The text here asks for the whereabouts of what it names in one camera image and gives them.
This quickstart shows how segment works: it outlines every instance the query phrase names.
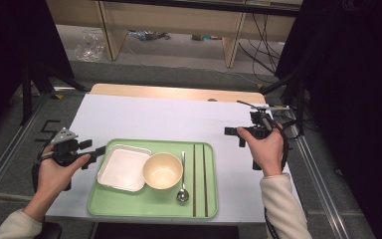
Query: plastic bag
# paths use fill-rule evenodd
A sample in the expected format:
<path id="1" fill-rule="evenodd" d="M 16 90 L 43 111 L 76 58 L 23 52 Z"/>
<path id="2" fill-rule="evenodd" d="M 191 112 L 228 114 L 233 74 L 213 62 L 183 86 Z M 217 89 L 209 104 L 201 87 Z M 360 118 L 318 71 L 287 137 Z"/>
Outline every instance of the plastic bag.
<path id="1" fill-rule="evenodd" d="M 164 38 L 166 40 L 170 39 L 169 33 L 150 32 L 150 31 L 129 31 L 128 36 L 137 38 L 140 41 L 154 40 L 159 38 Z"/>
<path id="2" fill-rule="evenodd" d="M 95 34 L 87 33 L 83 42 L 74 49 L 76 58 L 85 62 L 98 62 L 104 49 L 104 41 L 98 39 Z"/>

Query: chopsticks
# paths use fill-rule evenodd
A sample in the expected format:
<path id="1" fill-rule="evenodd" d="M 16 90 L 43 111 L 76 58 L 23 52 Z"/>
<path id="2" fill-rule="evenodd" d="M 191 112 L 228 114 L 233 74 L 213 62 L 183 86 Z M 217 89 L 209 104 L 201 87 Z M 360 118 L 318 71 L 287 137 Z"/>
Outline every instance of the chopsticks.
<path id="1" fill-rule="evenodd" d="M 206 150 L 203 144 L 203 170 L 204 170 L 204 212 L 206 217 L 209 216 L 209 209 L 207 203 L 207 176 L 206 176 Z"/>
<path id="2" fill-rule="evenodd" d="M 193 145 L 193 217 L 197 216 L 197 181 L 196 181 L 196 151 Z M 207 172 L 206 172 L 206 149 L 203 144 L 203 183 L 204 183 L 204 215 L 209 217 L 208 196 L 207 196 Z"/>
<path id="3" fill-rule="evenodd" d="M 192 193 L 192 197 L 193 197 L 193 200 L 192 200 L 192 204 L 193 204 L 193 210 L 192 210 L 192 215 L 194 217 L 197 216 L 197 194 L 196 194 L 196 191 L 197 191 L 197 188 L 196 188 L 196 180 L 195 180 L 195 144 L 194 144 L 194 148 L 193 148 L 193 166 L 192 166 L 192 170 L 193 170 L 193 173 L 192 173 L 192 184 L 193 184 L 193 193 Z"/>

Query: hand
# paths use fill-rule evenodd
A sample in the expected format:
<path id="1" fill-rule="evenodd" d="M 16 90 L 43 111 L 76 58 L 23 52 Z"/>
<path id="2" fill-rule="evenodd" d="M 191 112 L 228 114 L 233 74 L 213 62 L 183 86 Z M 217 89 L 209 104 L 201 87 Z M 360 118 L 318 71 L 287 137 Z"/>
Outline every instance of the hand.
<path id="1" fill-rule="evenodd" d="M 45 148 L 43 153 L 53 150 L 53 146 Z M 71 165 L 63 167 L 59 166 L 52 158 L 42 161 L 39 169 L 39 183 L 37 193 L 46 191 L 48 194 L 58 197 L 58 195 L 68 186 L 74 173 L 90 159 L 90 155 L 86 154 L 79 157 Z"/>
<path id="2" fill-rule="evenodd" d="M 45 148 L 43 153 L 53 150 L 53 146 Z M 79 157 L 67 167 L 59 166 L 53 159 L 42 161 L 39 169 L 37 192 L 23 212 L 37 221 L 41 221 L 59 194 L 68 186 L 74 173 L 89 159 L 89 154 Z"/>
<path id="3" fill-rule="evenodd" d="M 247 142 L 254 161 L 262 168 L 265 176 L 282 174 L 284 139 L 277 128 L 264 139 L 254 138 L 243 127 L 238 127 L 237 132 Z"/>

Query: white rectangular dish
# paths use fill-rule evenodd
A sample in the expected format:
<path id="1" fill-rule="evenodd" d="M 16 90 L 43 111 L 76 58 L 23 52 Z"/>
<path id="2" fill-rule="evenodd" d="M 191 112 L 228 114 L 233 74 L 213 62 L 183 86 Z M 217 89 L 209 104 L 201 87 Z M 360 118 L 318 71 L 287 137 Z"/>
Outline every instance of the white rectangular dish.
<path id="1" fill-rule="evenodd" d="M 117 144 L 109 149 L 97 174 L 101 185 L 126 191 L 138 191 L 144 186 L 142 167 L 151 151 L 145 148 Z"/>

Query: cable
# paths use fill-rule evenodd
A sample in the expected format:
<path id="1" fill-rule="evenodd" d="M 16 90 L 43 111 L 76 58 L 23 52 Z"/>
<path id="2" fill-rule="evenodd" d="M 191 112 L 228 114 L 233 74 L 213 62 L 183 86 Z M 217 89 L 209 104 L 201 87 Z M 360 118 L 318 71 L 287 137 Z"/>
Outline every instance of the cable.
<path id="1" fill-rule="evenodd" d="M 289 152 L 289 144 L 287 142 L 287 136 L 285 135 L 284 130 L 270 117 L 265 117 L 266 120 L 269 121 L 270 124 L 274 125 L 279 132 L 281 133 L 282 138 L 284 139 L 284 152 L 282 156 L 282 170 L 284 170 L 285 165 L 287 164 L 287 154 Z M 268 217 L 268 209 L 265 207 L 265 219 L 266 219 L 266 224 L 268 226 L 268 229 L 272 235 L 273 238 L 279 239 L 278 232 L 276 231 L 275 226 L 270 222 L 269 217 Z"/>
<path id="2" fill-rule="evenodd" d="M 264 45 L 265 45 L 265 47 L 266 47 L 266 50 L 268 51 L 268 53 L 267 53 L 267 55 L 268 55 L 268 57 L 269 57 L 269 61 L 270 61 L 270 63 L 271 63 L 271 65 L 272 65 L 272 67 L 273 67 L 273 72 L 275 72 L 276 71 L 276 67 L 277 67 L 277 65 L 276 65 L 276 62 L 274 61 L 274 59 L 273 59 L 273 57 L 272 57 L 272 54 L 271 54 L 271 52 L 270 52 L 270 50 L 272 50 L 273 52 L 275 52 L 277 55 L 279 55 L 276 51 L 274 51 L 273 49 L 272 49 L 272 47 L 269 45 L 269 43 L 268 43 L 268 41 L 267 41 L 267 23 L 268 23 L 268 15 L 264 15 L 264 29 L 263 29 L 263 33 L 262 33 L 262 31 L 260 30 L 260 27 L 259 27 L 259 24 L 258 24 L 258 22 L 257 22 L 257 19 L 256 19 L 256 15 L 253 13 L 252 14 L 252 16 L 253 16 L 253 20 L 254 20 L 254 23 L 256 24 L 256 27 L 257 27 L 257 30 L 258 30 L 258 32 L 259 32 L 259 35 L 260 35 L 260 37 L 261 37 L 261 42 L 259 43 L 259 47 L 257 48 L 257 50 L 258 50 L 258 52 L 260 51 L 259 49 L 260 49 L 260 45 L 261 45 L 261 43 L 263 42 L 264 43 Z"/>
<path id="3" fill-rule="evenodd" d="M 49 146 L 49 144 L 51 143 L 51 141 L 52 141 L 52 138 L 49 138 L 49 140 L 47 140 L 43 144 L 42 149 L 40 149 L 39 153 L 37 154 L 36 160 L 33 163 L 31 173 L 32 173 L 32 179 L 33 179 L 32 180 L 33 181 L 33 189 L 35 192 L 37 191 L 37 188 L 39 186 L 39 169 L 40 169 L 40 164 L 43 161 L 42 155 L 43 155 L 43 152 L 45 151 L 46 147 Z"/>
<path id="4" fill-rule="evenodd" d="M 248 41 L 248 43 L 249 43 L 254 49 L 258 50 L 258 49 L 256 48 L 256 46 L 253 45 L 253 43 L 251 42 L 250 39 L 247 39 L 247 41 Z M 269 53 L 263 52 L 262 50 L 258 50 L 258 51 L 259 51 L 260 53 L 265 54 L 265 55 L 268 55 L 268 54 L 269 54 Z"/>
<path id="5" fill-rule="evenodd" d="M 241 43 L 238 43 L 238 45 L 240 46 L 241 50 L 244 51 L 245 54 L 247 54 L 247 56 L 249 56 L 251 59 L 253 59 L 253 61 L 256 61 L 257 63 L 259 63 L 260 65 L 262 65 L 264 68 L 266 68 L 266 70 L 268 70 L 269 72 L 271 72 L 272 74 L 274 74 L 275 72 L 270 69 L 268 66 L 266 66 L 264 63 L 262 63 L 259 59 L 253 57 L 250 53 L 248 53 L 244 47 L 241 45 Z"/>
<path id="6" fill-rule="evenodd" d="M 260 32 L 259 25 L 257 24 L 257 21 L 256 21 L 256 18 L 255 18 L 255 16 L 254 16 L 254 14 L 253 14 L 253 18 L 254 18 L 254 22 L 256 23 L 257 29 L 259 30 L 260 36 L 261 36 L 261 38 L 262 38 L 262 40 L 263 40 L 263 36 L 262 36 L 262 34 L 261 34 L 261 32 Z M 256 54 L 254 54 L 254 57 L 253 57 L 253 73 L 254 73 L 254 75 L 256 74 L 256 72 L 255 72 L 255 70 L 254 70 L 254 62 L 255 62 L 255 59 L 257 58 L 257 53 L 259 52 L 260 45 L 262 45 L 262 41 L 259 42 L 259 46 L 258 46 L 257 49 L 256 49 L 256 50 L 257 50 L 257 51 L 256 51 Z M 271 70 L 271 69 L 269 69 L 269 68 L 267 68 L 267 67 L 266 67 L 266 69 L 268 69 L 270 72 L 272 72 L 272 74 L 275 74 L 275 71 L 274 71 L 274 70 Z"/>
<path id="7" fill-rule="evenodd" d="M 287 129 L 288 127 L 292 126 L 293 124 L 295 124 L 295 119 L 292 119 L 288 116 L 285 115 L 285 112 L 281 111 L 281 112 L 275 112 L 273 114 L 274 117 L 279 117 L 281 119 L 284 119 L 284 120 L 287 120 L 286 122 L 283 122 L 282 123 L 282 127 L 283 129 Z M 309 119 L 303 119 L 302 120 L 303 122 L 307 122 L 307 121 L 314 121 L 313 118 L 309 118 Z M 303 126 L 304 128 L 306 129 L 309 129 L 311 131 L 315 131 L 315 132 L 319 132 L 319 129 L 318 128 L 315 128 L 315 127 L 309 127 L 307 125 L 304 125 Z M 294 136 L 294 137 L 288 137 L 287 139 L 291 140 L 291 139 L 297 139 L 299 137 L 299 134 L 297 136 Z"/>

